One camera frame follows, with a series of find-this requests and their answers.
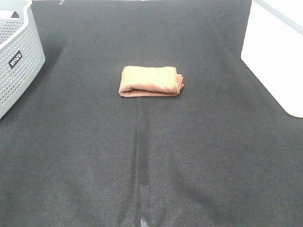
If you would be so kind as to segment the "white plastic storage bin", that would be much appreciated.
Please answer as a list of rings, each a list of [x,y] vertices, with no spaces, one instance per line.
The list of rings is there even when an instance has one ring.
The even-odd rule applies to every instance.
[[[303,116],[303,2],[253,0],[241,59],[291,116]]]

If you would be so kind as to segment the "brown terry towel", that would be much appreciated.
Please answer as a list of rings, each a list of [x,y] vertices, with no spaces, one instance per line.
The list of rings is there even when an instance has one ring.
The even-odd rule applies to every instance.
[[[183,76],[175,67],[126,66],[118,92],[127,98],[178,96],[183,87]]]

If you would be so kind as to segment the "grey perforated laundry basket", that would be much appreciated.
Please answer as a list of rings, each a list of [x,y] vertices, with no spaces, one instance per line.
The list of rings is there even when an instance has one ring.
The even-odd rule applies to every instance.
[[[4,116],[33,82],[45,54],[31,0],[0,2],[0,115]]]

